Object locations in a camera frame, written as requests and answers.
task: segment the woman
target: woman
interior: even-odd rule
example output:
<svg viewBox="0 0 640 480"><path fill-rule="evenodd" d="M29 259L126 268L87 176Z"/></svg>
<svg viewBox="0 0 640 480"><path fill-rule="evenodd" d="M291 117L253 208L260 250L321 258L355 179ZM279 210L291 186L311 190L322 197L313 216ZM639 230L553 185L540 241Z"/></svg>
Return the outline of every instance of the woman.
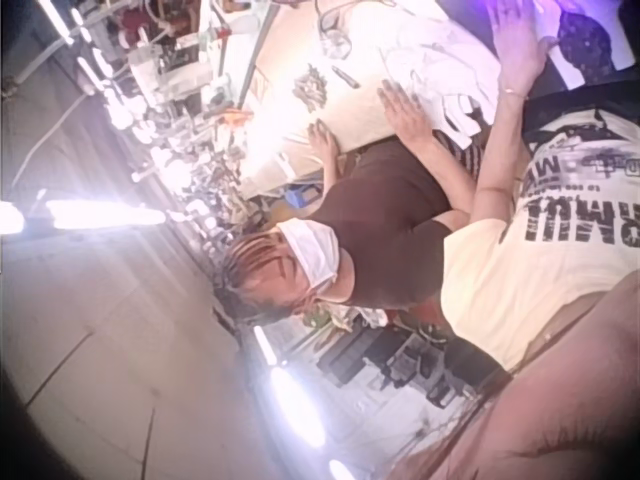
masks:
<svg viewBox="0 0 640 480"><path fill-rule="evenodd" d="M383 87L380 98L402 143L369 147L338 180L333 135L321 122L309 128L324 164L322 205L230 249L216 297L231 317L276 321L317 299L407 308L440 289L443 241L466 224L474 182L443 146L446 139L435 139L417 99L389 82ZM478 163L473 152L470 165Z"/></svg>
<svg viewBox="0 0 640 480"><path fill-rule="evenodd" d="M501 96L470 224L445 240L442 308L515 377L393 478L600 478L640 420L640 128L599 110L543 127L513 212L523 105L554 42L532 0L489 13Z"/></svg>

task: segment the person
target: person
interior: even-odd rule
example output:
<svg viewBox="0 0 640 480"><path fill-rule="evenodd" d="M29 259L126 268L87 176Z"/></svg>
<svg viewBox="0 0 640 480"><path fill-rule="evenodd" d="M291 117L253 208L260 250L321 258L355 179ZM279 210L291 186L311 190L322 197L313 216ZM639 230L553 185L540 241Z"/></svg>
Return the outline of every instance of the person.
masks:
<svg viewBox="0 0 640 480"><path fill-rule="evenodd" d="M334 136L322 122L309 127L324 164L322 204L229 249L216 297L232 317L275 321L317 299L406 308L440 289L443 241L466 224L474 181L417 98L388 81L378 93L400 141L370 146L339 179ZM477 164L477 151L467 153Z"/></svg>
<svg viewBox="0 0 640 480"><path fill-rule="evenodd" d="M597 108L547 124L514 211L523 106L555 42L537 40L533 0L488 7L500 97L441 301L511 375L390 478L600 478L640 421L640 128Z"/></svg>

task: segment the brown shirt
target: brown shirt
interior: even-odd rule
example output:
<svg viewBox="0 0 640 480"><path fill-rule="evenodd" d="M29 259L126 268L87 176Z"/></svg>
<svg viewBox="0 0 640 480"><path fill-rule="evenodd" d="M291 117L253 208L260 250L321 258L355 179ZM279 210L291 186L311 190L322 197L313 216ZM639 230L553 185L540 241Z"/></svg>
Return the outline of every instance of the brown shirt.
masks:
<svg viewBox="0 0 640 480"><path fill-rule="evenodd" d="M442 286L443 243L451 232L431 219L447 210L438 183L393 138L369 147L309 219L333 228L353 258L347 304L405 308Z"/></svg>

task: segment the face mask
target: face mask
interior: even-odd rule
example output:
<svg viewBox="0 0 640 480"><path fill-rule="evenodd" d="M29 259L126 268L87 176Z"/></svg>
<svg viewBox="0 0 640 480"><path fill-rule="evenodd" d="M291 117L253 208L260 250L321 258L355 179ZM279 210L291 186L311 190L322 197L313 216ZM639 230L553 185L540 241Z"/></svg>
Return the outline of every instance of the face mask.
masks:
<svg viewBox="0 0 640 480"><path fill-rule="evenodd" d="M310 289L324 289L335 281L340 264L340 248L331 227L297 218L279 223L277 227L307 276Z"/></svg>

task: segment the bracelet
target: bracelet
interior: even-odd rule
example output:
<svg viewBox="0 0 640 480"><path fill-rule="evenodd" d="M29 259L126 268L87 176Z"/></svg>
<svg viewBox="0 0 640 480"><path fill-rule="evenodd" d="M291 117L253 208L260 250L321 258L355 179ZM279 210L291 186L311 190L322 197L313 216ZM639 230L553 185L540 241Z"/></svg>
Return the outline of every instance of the bracelet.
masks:
<svg viewBox="0 0 640 480"><path fill-rule="evenodd" d="M523 100L529 100L529 97L527 95L522 95L521 93L516 92L513 88L502 88L501 90L504 93L508 93L509 95L515 95L516 97L520 97Z"/></svg>

